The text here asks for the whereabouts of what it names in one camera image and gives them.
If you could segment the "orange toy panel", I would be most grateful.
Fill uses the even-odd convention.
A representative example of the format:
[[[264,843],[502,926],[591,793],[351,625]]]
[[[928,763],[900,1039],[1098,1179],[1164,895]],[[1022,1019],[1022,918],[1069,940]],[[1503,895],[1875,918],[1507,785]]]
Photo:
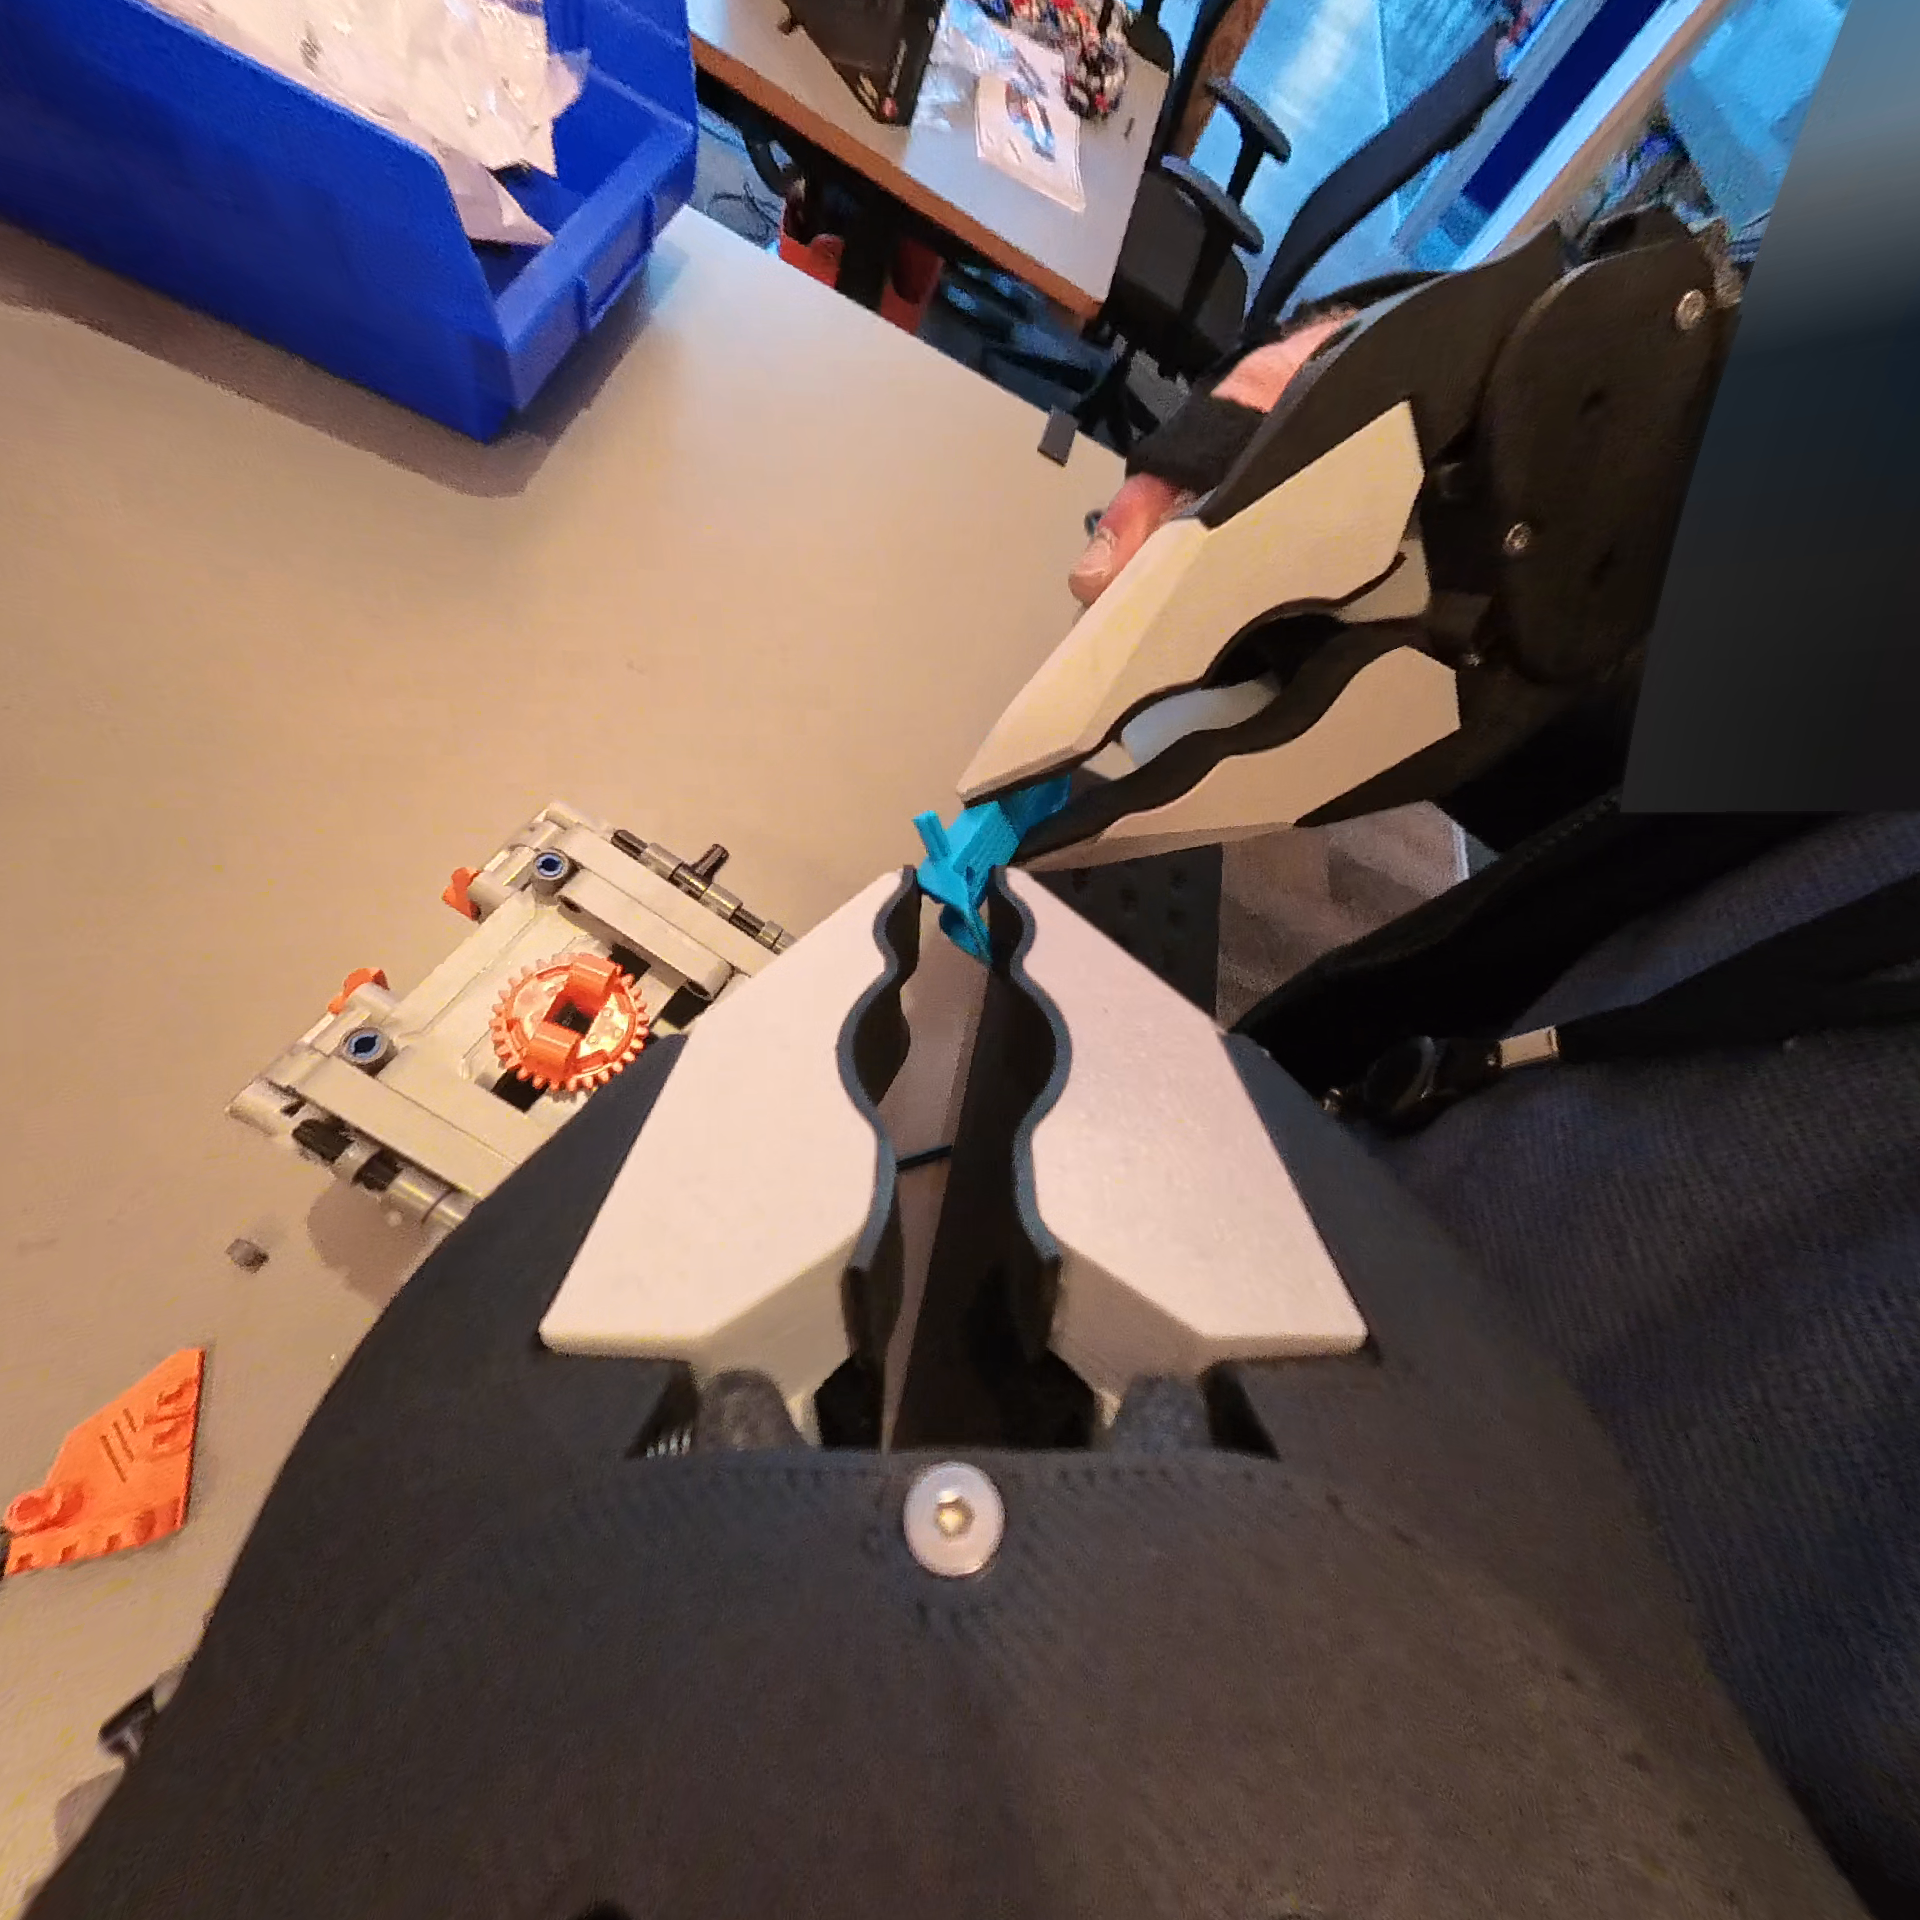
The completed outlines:
[[[133,1393],[92,1405],[54,1443],[53,1471],[12,1499],[0,1573],[54,1573],[169,1539],[187,1526],[187,1483],[194,1483],[194,1403],[207,1403],[207,1351],[169,1351]]]

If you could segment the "person's right hand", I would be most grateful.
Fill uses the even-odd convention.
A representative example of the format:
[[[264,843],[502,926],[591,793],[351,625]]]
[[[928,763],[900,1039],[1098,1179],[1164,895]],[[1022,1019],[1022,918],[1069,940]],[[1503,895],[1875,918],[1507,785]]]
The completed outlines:
[[[1244,463],[1244,445],[1285,404],[1285,385],[1306,371],[1306,356],[1347,338],[1350,320],[1358,306],[1306,306],[1188,385],[1188,404],[1129,452],[1119,491],[1107,504],[1107,522],[1085,523],[1085,549],[1069,559],[1083,608],[1135,559],[1153,523],[1194,507]]]

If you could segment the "printed instruction sheet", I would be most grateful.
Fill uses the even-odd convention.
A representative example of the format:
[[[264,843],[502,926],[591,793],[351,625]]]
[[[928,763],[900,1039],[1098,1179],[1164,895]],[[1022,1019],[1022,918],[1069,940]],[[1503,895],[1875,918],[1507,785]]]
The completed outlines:
[[[1085,217],[1083,113],[1053,64],[1016,54],[972,82],[972,156],[1048,207]]]

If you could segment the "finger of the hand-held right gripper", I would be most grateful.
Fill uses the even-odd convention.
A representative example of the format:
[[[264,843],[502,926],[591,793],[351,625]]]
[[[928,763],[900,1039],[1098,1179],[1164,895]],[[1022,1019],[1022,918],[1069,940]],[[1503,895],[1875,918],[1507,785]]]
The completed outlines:
[[[1194,690],[1249,620],[1335,608],[1375,587],[1402,559],[1416,483],[1416,408],[1392,404],[1217,523],[1164,522],[1009,698],[955,795],[996,795],[1098,761],[1148,698]]]
[[[1022,829],[1029,872],[1292,829],[1456,734],[1456,669],[1416,625],[1347,625],[1292,674],[1164,690],[1119,775]]]

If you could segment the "wood-edged side table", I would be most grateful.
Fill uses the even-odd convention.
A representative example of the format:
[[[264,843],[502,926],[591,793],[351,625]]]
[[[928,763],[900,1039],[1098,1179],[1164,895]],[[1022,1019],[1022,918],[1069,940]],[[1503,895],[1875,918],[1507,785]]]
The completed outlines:
[[[1129,64],[1119,113],[1083,128],[1085,207],[1053,207],[1048,188],[981,161],[972,113],[955,120],[873,120],[836,54],[809,31],[784,31],[776,0],[692,0],[692,64],[733,95],[765,105],[809,152],[840,156],[860,180],[972,248],[981,266],[1029,276],[1083,333],[1112,296],[1119,229],[1148,180],[1148,152],[1164,120],[1164,64]]]

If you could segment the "blue storage bin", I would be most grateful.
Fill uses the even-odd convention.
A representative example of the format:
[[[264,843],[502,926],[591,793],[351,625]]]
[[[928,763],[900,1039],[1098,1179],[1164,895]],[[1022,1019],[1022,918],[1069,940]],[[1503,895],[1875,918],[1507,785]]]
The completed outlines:
[[[474,248],[435,156],[150,0],[0,9],[0,217],[488,445],[640,276],[699,156],[682,0],[540,26],[582,54],[561,161],[507,172],[540,248]]]

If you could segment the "grey orange toy block model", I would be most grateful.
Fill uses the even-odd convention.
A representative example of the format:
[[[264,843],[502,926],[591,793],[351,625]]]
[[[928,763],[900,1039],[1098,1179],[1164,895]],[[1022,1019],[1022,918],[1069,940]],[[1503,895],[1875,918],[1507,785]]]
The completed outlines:
[[[718,872],[723,845],[679,858],[561,795],[535,806],[441,885],[464,944],[411,988],[345,969],[234,1123],[418,1239],[464,1229],[591,1085],[792,944]]]

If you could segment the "black office chair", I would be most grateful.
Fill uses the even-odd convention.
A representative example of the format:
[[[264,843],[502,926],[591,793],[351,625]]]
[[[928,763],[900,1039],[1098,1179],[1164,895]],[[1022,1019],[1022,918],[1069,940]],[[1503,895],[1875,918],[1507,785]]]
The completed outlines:
[[[1416,180],[1433,156],[1452,156],[1481,120],[1481,105],[1507,88],[1503,31],[1507,26],[1481,26],[1375,139],[1358,139],[1292,207],[1257,292],[1244,275],[1257,257],[1257,225],[1244,217],[1244,188],[1257,161],[1285,161],[1292,139],[1279,128],[1279,113],[1249,105],[1249,88],[1212,75],[1205,88],[1238,120],[1238,172],[1212,180],[1188,156],[1153,156],[1153,172],[1135,180],[1119,266],[1112,266],[1112,296],[1107,296],[1112,356],[1083,404],[1048,408],[1038,452],[1062,463],[1098,430],[1129,452],[1153,430],[1153,408],[1129,394],[1135,356],[1164,378],[1194,378],[1244,333],[1267,333],[1285,316],[1285,296],[1299,292],[1299,275],[1347,229],[1358,229],[1402,180]]]

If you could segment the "blue plastic toy wrench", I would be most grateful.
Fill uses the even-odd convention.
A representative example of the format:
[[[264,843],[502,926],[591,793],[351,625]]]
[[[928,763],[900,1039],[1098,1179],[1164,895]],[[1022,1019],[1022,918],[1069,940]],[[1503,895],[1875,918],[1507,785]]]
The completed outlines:
[[[939,895],[939,932],[972,966],[985,966],[985,918],[981,918],[985,872],[1016,866],[1022,829],[1062,815],[1062,795],[1069,795],[1069,775],[955,806],[955,827],[939,827],[939,806],[917,815],[917,843],[923,843],[917,885],[923,885],[923,895]]]

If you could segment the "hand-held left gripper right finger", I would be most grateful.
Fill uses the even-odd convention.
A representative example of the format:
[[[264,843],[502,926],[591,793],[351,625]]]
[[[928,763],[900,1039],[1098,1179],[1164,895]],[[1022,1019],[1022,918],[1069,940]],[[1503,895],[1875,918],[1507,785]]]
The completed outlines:
[[[1366,1316],[1229,1028],[1029,872],[985,885],[996,979],[1048,1080],[1016,1123],[1038,1343],[1098,1405],[1229,1359],[1350,1359]]]

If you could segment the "dark perforated pad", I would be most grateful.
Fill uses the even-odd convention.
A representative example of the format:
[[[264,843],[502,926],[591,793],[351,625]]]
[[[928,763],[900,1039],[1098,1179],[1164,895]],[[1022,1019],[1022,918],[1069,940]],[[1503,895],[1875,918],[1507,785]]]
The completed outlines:
[[[1217,1013],[1217,845],[1062,866],[1038,885],[1188,1003]]]

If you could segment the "black box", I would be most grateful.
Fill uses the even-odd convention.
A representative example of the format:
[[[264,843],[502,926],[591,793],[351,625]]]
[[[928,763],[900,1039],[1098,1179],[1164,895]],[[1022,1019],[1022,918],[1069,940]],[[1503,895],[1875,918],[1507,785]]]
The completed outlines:
[[[946,0],[784,0],[784,17],[836,54],[873,120],[917,120]]]

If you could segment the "clear plastic bags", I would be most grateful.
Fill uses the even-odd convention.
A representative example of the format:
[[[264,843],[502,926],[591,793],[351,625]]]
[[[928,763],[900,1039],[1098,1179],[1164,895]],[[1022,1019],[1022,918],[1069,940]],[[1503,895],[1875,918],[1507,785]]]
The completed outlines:
[[[502,172],[561,172],[553,120],[582,95],[540,0],[169,0],[178,26],[435,156],[474,248],[553,229]]]

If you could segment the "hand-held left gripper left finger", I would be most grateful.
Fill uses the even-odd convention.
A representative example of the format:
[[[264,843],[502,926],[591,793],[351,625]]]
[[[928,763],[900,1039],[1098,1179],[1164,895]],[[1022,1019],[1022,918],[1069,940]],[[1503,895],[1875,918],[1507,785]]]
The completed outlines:
[[[692,1019],[553,1309],[540,1351],[765,1376],[816,1443],[878,1432],[900,1149],[923,953],[917,872],[866,885]]]

